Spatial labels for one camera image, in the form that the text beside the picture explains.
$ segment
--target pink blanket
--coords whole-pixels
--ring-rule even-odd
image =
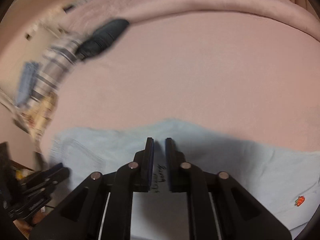
[[[289,0],[93,0],[68,14],[67,31],[91,33],[113,17],[131,23],[190,11],[237,11],[268,17],[320,40],[319,21]]]
[[[288,0],[132,0],[117,15],[133,24],[65,80],[45,154],[67,128],[127,129],[172,117],[320,150],[320,25],[303,8]]]

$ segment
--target light blue towel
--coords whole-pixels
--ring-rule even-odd
[[[150,193],[135,193],[131,232],[137,239],[188,239],[186,196],[169,193],[164,142],[175,140],[186,160],[202,170],[229,172],[287,228],[310,220],[320,203],[320,152],[304,153],[234,139],[179,120],[127,131],[74,128],[59,133],[51,163],[72,169],[73,190],[93,171],[111,173],[144,149],[147,137],[155,139],[154,176]],[[299,207],[295,201],[304,196]]]
[[[21,107],[29,99],[32,89],[36,84],[36,75],[38,72],[38,62],[25,62],[20,77],[19,89],[16,97],[16,106]]]

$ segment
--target strawberry embroidery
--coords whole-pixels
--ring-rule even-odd
[[[304,196],[299,196],[298,199],[296,200],[296,203],[294,204],[295,206],[300,206],[304,201],[305,201],[305,197]]]

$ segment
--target blue cloth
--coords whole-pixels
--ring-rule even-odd
[[[16,106],[21,107],[29,99],[32,89],[36,84],[36,75],[38,69],[38,62],[31,61],[25,63],[20,77],[20,84],[16,97]]]
[[[72,172],[69,190],[90,173],[111,173],[131,162],[155,140],[154,174],[149,193],[135,193],[132,203],[132,239],[188,239],[185,194],[169,193],[164,142],[174,139],[186,160],[202,170],[227,171],[289,229],[310,220],[320,203],[320,152],[304,153],[244,141],[168,119],[155,125],[125,131],[73,128],[56,135],[51,150],[52,165],[63,162]],[[56,192],[62,196],[65,189]],[[299,196],[305,202],[299,207]]]

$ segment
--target plaid fabric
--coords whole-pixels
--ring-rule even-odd
[[[26,108],[31,109],[51,91],[56,92],[66,73],[73,70],[75,52],[84,37],[78,33],[66,34],[48,47],[42,55],[36,84],[31,92]]]

